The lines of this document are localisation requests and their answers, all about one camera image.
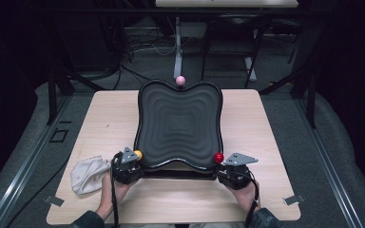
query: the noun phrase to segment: wooden table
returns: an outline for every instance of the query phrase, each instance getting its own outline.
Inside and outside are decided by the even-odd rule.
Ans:
[[[262,206],[279,219],[296,220],[296,204],[283,198],[294,195],[274,135],[256,90],[223,90],[221,135],[225,158],[240,152],[259,159],[249,164],[260,184]],[[102,156],[112,159],[125,146],[133,147],[138,127],[138,91],[97,92],[86,114],[56,197],[49,224],[70,224],[99,205],[101,191],[78,196],[71,190],[70,172],[76,162]],[[120,223],[189,223],[244,221],[231,193],[218,180],[141,179],[119,206]],[[110,216],[106,222],[113,222]]]
[[[157,7],[296,8],[297,0],[156,0]]]

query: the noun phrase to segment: crumpled cloth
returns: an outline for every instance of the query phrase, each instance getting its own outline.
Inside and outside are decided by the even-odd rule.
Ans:
[[[94,192],[102,188],[102,178],[111,167],[110,161],[101,156],[78,161],[70,172],[72,190],[79,195]]]

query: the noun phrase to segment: hand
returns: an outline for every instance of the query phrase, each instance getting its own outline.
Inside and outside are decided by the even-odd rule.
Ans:
[[[236,201],[239,203],[241,209],[248,213],[256,196],[256,186],[254,185],[254,183],[250,182],[246,187],[241,188],[239,190],[234,190],[233,188],[227,186],[226,188],[235,196]],[[260,196],[259,196],[258,205],[255,208],[254,212],[258,211],[260,208],[261,206],[260,206]]]
[[[136,183],[132,182],[130,184],[123,184],[114,181],[115,197],[117,198],[117,203],[120,203],[129,188]],[[111,194],[111,175],[109,171],[105,173],[102,179],[102,197],[100,199],[100,205],[96,210],[97,215],[99,215],[103,220],[106,220],[112,212],[112,194]]]

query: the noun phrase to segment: dark background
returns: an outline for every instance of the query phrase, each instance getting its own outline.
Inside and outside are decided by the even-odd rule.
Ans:
[[[365,175],[365,1],[350,2],[339,18],[340,29],[317,81],[317,92],[343,121],[355,148],[355,162]],[[37,102],[34,89],[48,80],[49,59],[55,55],[48,50],[50,43],[41,25],[22,6],[23,1],[0,1],[0,171],[29,122]],[[66,48],[60,41],[56,45]],[[65,66],[72,67],[69,56],[59,55]]]

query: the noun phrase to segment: curved tray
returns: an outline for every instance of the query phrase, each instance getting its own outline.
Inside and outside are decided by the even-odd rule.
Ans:
[[[150,171],[182,162],[202,173],[215,170],[213,156],[223,150],[222,94],[216,85],[201,81],[175,87],[151,81],[140,89],[138,105],[134,149],[144,154],[140,166]]]

